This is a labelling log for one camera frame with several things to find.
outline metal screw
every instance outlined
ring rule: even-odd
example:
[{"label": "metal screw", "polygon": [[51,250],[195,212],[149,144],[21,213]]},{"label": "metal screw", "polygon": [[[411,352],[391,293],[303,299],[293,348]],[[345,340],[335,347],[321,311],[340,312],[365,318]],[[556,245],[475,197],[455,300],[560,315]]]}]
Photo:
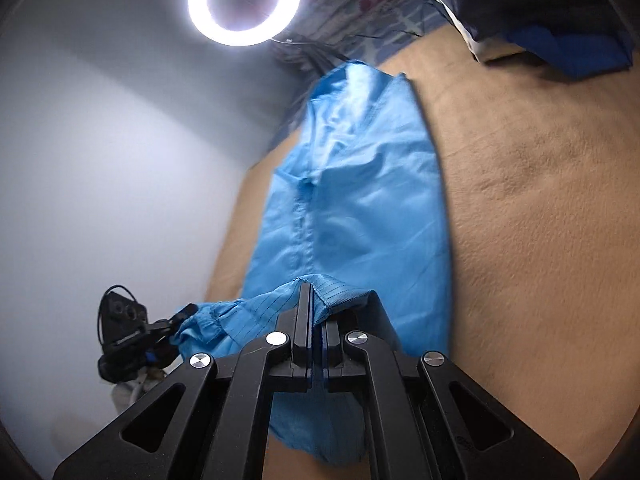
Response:
[{"label": "metal screw", "polygon": [[353,332],[349,332],[347,334],[347,341],[354,345],[361,345],[367,342],[369,337],[364,332],[360,332],[359,330],[354,330]]},{"label": "metal screw", "polygon": [[444,355],[440,352],[427,352],[424,355],[423,360],[429,366],[440,366],[444,363]]},{"label": "metal screw", "polygon": [[211,364],[211,356],[209,354],[194,354],[189,359],[189,364],[194,368],[206,368]]},{"label": "metal screw", "polygon": [[282,332],[271,332],[267,334],[267,343],[274,346],[284,345],[287,342],[287,334]]}]

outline triangular cutout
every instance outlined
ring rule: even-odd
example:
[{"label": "triangular cutout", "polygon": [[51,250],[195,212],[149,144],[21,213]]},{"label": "triangular cutout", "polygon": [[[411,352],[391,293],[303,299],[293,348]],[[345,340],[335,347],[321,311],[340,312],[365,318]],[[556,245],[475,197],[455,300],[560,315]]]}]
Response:
[{"label": "triangular cutout", "polygon": [[156,452],[184,393],[184,384],[174,384],[122,431],[122,438],[149,453]]},{"label": "triangular cutout", "polygon": [[484,451],[511,437],[511,430],[462,384],[453,382],[449,390],[477,450]]}]

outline blue fabric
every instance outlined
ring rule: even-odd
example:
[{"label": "blue fabric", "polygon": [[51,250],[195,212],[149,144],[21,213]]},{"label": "blue fabric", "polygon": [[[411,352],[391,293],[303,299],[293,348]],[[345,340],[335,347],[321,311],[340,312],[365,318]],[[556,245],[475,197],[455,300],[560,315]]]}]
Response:
[{"label": "blue fabric", "polygon": [[530,25],[505,34],[505,39],[536,54],[569,77],[628,68],[633,64],[633,42],[627,32],[607,34],[552,34],[548,28]]},{"label": "blue fabric", "polygon": [[[418,40],[417,36],[403,30],[426,35],[449,21],[446,10],[435,0],[398,0],[387,10],[370,18],[366,26],[358,30],[360,36],[347,35],[335,47],[348,58],[359,59],[373,66],[380,65],[412,41]],[[302,124],[306,102],[317,82],[318,75],[315,71],[305,73],[296,97],[270,143],[270,149],[275,148]]]},{"label": "blue fabric", "polygon": [[[172,342],[185,359],[198,352],[215,358],[239,352],[255,337],[273,331],[280,312],[296,306],[301,282],[314,288],[314,324],[345,308],[363,309],[359,326],[399,348],[375,292],[322,274],[302,276],[250,300],[200,304]],[[354,462],[364,453],[362,410],[351,394],[327,394],[319,369],[314,370],[312,387],[306,394],[274,395],[271,431],[289,447],[304,449],[336,465]]]},{"label": "blue fabric", "polygon": [[[271,181],[242,292],[248,299],[201,305],[176,337],[180,352],[238,351],[295,305],[300,279],[316,287],[315,322],[337,305],[366,303],[363,329],[393,342],[393,331],[383,329],[386,317],[376,314],[381,307],[372,306],[380,304],[377,297],[363,300],[375,290],[405,352],[447,351],[451,278],[443,186],[404,75],[348,62],[320,80],[300,142]],[[274,398],[271,431],[327,462],[354,462],[364,453],[362,411],[351,394],[328,394],[320,380],[315,372],[308,393]]]}]

